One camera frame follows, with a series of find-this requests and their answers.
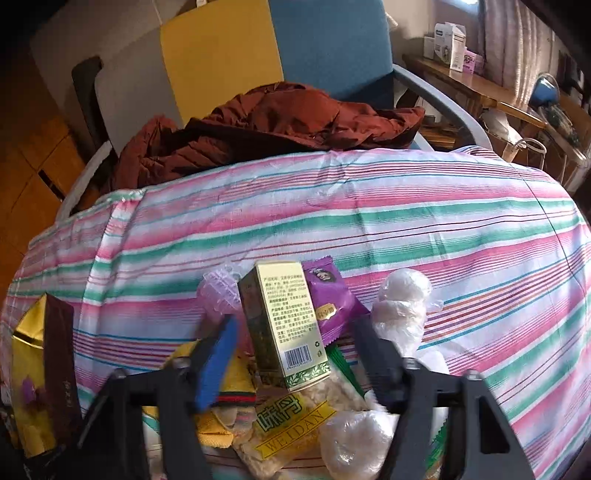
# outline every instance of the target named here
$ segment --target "box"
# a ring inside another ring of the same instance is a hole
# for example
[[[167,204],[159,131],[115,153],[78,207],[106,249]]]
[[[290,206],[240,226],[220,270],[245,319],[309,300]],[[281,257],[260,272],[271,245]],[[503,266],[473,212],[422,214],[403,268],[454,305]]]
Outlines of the box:
[[[445,22],[435,25],[435,59],[461,72],[466,50],[466,27]]]
[[[26,457],[71,442],[82,424],[73,318],[71,305],[46,293],[12,334],[12,407]]]
[[[464,52],[464,72],[484,74],[484,58],[480,55],[466,49]]]
[[[238,290],[263,385],[294,392],[330,375],[300,263],[259,263]]]
[[[435,54],[435,38],[423,37],[423,57],[433,60]]]

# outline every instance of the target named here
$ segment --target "barcode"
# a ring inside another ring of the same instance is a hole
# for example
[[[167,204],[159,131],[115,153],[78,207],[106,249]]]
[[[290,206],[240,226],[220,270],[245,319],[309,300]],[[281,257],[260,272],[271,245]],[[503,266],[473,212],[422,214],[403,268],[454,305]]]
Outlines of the barcode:
[[[287,368],[299,367],[301,365],[309,364],[312,362],[310,356],[310,350],[307,345],[299,346],[292,350],[285,352],[285,361],[287,362]]]

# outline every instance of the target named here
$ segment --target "chair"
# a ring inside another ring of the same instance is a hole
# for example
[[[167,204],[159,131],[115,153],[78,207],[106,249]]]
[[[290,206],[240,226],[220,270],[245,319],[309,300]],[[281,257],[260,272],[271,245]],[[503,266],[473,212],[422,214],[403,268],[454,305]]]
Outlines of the chair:
[[[338,100],[392,108],[394,79],[464,128],[470,143],[491,149],[466,111],[392,63],[382,0],[217,0],[193,9],[125,47],[96,75],[108,138],[93,139],[103,146],[57,220],[69,216],[111,149],[120,154],[154,115],[185,125],[237,93],[282,80],[315,86]],[[100,129],[91,130],[100,135]],[[433,150],[420,134],[412,148]]]

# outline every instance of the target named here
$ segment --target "pink box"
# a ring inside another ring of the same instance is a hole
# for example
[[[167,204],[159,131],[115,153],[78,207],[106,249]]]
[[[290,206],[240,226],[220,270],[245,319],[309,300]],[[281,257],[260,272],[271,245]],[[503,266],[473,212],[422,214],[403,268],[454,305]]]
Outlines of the pink box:
[[[482,75],[484,73],[484,58],[466,49],[464,52],[463,71],[466,73],[476,73],[477,75]]]

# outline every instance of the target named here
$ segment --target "curtain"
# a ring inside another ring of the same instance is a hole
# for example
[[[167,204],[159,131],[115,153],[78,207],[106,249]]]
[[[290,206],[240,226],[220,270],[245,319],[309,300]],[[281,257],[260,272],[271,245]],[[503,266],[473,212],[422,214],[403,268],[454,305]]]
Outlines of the curtain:
[[[552,31],[521,0],[480,0],[480,30],[485,76],[527,103],[550,67]]]

